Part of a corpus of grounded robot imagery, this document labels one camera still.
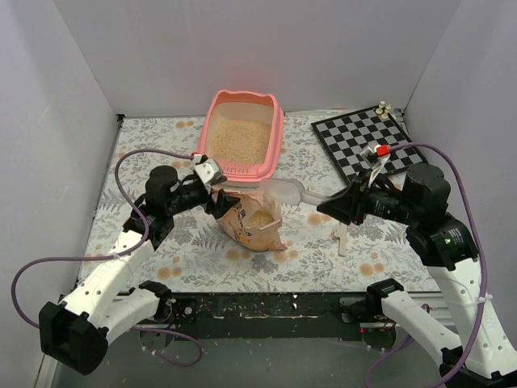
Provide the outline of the pink cat litter bag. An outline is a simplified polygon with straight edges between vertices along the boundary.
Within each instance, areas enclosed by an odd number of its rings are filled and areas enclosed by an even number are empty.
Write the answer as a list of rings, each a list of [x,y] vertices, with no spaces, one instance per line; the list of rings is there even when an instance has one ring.
[[[233,241],[256,252],[287,249],[280,237],[283,218],[279,201],[272,200],[262,190],[228,190],[225,193],[239,199],[239,202],[217,221]]]

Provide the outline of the clear plastic scoop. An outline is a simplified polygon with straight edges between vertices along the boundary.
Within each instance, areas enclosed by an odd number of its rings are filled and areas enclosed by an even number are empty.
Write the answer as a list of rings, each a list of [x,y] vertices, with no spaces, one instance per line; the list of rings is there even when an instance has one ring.
[[[305,203],[319,206],[331,198],[331,196],[307,190],[304,184],[297,179],[262,179],[259,188],[265,192],[268,198],[284,205],[296,206]]]

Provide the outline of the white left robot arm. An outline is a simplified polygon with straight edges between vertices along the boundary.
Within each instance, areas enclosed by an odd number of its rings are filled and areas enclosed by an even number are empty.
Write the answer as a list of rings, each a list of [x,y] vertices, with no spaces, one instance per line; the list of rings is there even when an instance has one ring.
[[[109,345],[138,323],[164,323],[173,312],[173,293],[162,283],[147,280],[121,301],[122,286],[174,229],[174,216],[201,207],[219,219],[238,198],[213,186],[225,182],[223,170],[209,158],[195,164],[180,180],[171,166],[155,167],[145,192],[132,203],[129,219],[114,242],[109,259],[101,262],[59,303],[46,303],[39,312],[43,353],[82,375],[93,372]]]

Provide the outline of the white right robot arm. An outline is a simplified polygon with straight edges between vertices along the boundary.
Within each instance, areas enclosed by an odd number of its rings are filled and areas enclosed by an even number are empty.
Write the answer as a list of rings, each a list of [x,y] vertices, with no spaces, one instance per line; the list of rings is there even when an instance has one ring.
[[[432,356],[442,377],[459,364],[447,387],[514,387],[516,351],[481,288],[476,243],[447,211],[451,188],[443,172],[424,162],[412,165],[402,189],[384,179],[370,188],[369,178],[368,171],[359,173],[317,211],[346,225],[360,225],[368,215],[405,225],[406,240],[439,286],[456,329],[431,317],[392,278],[368,286],[367,315],[402,326]]]

